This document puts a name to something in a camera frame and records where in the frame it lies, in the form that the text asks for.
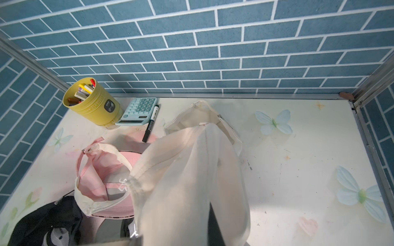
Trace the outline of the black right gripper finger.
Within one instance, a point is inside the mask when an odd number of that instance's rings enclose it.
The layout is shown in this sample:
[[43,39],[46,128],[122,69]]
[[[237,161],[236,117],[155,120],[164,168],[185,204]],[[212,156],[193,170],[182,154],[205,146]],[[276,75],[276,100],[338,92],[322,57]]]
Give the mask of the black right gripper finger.
[[210,205],[208,218],[208,245],[209,246],[225,246],[222,233],[219,228],[212,205]]

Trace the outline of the beige Colorado baseball cap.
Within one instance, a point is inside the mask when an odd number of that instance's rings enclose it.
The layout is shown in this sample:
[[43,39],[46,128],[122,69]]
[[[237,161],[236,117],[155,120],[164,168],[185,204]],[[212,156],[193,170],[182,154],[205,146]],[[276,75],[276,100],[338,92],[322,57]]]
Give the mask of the beige Colorado baseball cap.
[[127,179],[134,205],[133,246],[208,246],[212,205],[226,246],[250,234],[250,208],[240,165],[242,143],[206,101],[165,128]]

